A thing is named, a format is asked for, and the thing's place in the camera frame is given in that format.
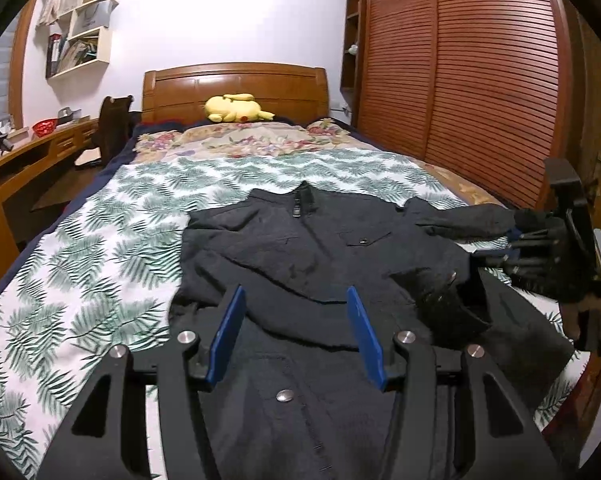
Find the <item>person's right hand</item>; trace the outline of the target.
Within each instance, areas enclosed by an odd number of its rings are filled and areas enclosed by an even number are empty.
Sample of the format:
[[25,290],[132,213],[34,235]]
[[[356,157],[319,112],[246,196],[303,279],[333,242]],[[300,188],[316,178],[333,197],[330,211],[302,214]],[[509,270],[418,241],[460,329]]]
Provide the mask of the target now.
[[601,298],[590,295],[575,304],[560,304],[566,336],[588,350],[601,344]]

